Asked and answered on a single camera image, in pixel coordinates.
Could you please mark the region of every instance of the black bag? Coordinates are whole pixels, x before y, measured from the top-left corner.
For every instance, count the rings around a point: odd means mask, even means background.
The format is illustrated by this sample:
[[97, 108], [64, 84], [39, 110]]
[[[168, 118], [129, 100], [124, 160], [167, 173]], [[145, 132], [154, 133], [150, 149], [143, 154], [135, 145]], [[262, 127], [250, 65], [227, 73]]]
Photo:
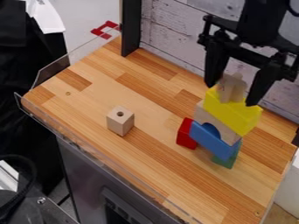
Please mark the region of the black bag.
[[25, 94], [38, 70], [66, 54], [62, 33], [44, 35], [25, 2], [0, 0], [0, 155], [18, 154], [38, 167], [38, 182], [49, 193], [62, 179], [54, 135], [19, 110], [14, 92]]

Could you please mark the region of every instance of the wood grain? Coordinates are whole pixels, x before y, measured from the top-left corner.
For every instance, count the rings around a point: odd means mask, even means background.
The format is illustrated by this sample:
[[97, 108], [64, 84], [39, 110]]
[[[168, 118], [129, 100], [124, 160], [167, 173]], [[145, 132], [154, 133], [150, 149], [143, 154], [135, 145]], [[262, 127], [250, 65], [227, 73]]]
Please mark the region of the wood grain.
[[57, 78], [61, 79], [68, 85], [70, 85], [73, 88], [76, 88], [78, 91], [82, 91], [83, 89], [89, 87], [92, 83], [78, 74], [72, 72], [69, 69], [66, 69], [64, 73], [59, 73], [56, 76]]
[[[185, 221], [259, 223], [296, 150], [296, 125], [265, 111], [234, 168], [218, 166], [207, 150], [176, 144], [183, 118], [205, 97], [202, 78], [142, 49], [123, 58], [119, 43], [33, 89], [24, 107]], [[106, 125], [118, 105], [136, 115], [125, 137]]]

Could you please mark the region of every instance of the toy block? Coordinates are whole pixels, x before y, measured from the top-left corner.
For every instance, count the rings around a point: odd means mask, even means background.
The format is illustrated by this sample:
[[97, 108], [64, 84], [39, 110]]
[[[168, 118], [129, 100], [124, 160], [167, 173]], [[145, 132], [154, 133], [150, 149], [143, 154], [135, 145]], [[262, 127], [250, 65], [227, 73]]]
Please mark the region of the toy block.
[[177, 132], [177, 144], [195, 150], [198, 143], [189, 137], [192, 122], [193, 120], [189, 118], [183, 120], [181, 127]]
[[238, 149], [232, 154], [231, 157], [228, 158], [227, 161], [223, 161], [220, 158], [218, 158], [216, 156], [213, 156], [211, 158], [212, 162], [215, 163], [215, 164], [217, 164], [217, 165], [222, 165], [222, 166], [224, 166], [227, 169], [232, 169], [234, 163], [237, 160], [237, 157], [238, 157], [241, 145], [242, 145], [242, 141], [239, 141], [239, 147], [238, 147]]
[[219, 131], [220, 138], [226, 144], [232, 146], [241, 139], [236, 132], [228, 128], [224, 123], [218, 120], [216, 117], [212, 116], [210, 113], [206, 112], [203, 108], [204, 101], [200, 101], [194, 112], [194, 120], [199, 124], [210, 123]]
[[210, 123], [200, 125], [193, 121], [189, 136], [223, 161], [227, 161], [240, 144], [240, 140], [233, 146], [221, 141], [218, 130]]
[[241, 73], [224, 74], [217, 87], [219, 100], [221, 103], [242, 102], [246, 89], [247, 84], [242, 80]]
[[124, 137], [134, 126], [134, 114], [122, 106], [113, 108], [107, 115], [107, 127], [117, 135]]
[[242, 102], [221, 103], [215, 87], [206, 91], [204, 109], [241, 137], [254, 128], [262, 112], [259, 106], [247, 107], [245, 99]]

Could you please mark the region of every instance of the red tape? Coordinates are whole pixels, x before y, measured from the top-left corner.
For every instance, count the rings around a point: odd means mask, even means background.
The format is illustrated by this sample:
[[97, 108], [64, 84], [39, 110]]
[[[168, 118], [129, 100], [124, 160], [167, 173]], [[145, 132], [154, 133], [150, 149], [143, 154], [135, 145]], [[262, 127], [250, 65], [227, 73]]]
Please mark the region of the red tape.
[[96, 36], [101, 36], [101, 38], [103, 39], [110, 39], [112, 36], [110, 34], [105, 33], [102, 30], [105, 29], [106, 27], [114, 29], [117, 26], [118, 24], [114, 22], [106, 21], [106, 23], [101, 25], [99, 28], [91, 30], [91, 33], [93, 33]]

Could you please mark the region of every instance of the green block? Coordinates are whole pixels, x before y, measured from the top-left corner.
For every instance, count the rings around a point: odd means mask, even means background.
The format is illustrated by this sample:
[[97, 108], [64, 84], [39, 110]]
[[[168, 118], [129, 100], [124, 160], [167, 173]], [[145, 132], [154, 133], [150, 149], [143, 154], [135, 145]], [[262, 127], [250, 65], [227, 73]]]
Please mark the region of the green block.
[[240, 141], [240, 145], [239, 145], [238, 149], [234, 152], [234, 154], [232, 154], [231, 157], [228, 158], [227, 161], [223, 161], [220, 158], [218, 158], [216, 156], [213, 156], [212, 159], [211, 159], [212, 162], [217, 164], [217, 165], [222, 165], [227, 169], [232, 169], [233, 165], [234, 165], [234, 162], [236, 161], [236, 159], [238, 157], [241, 145], [242, 145], [242, 141]]

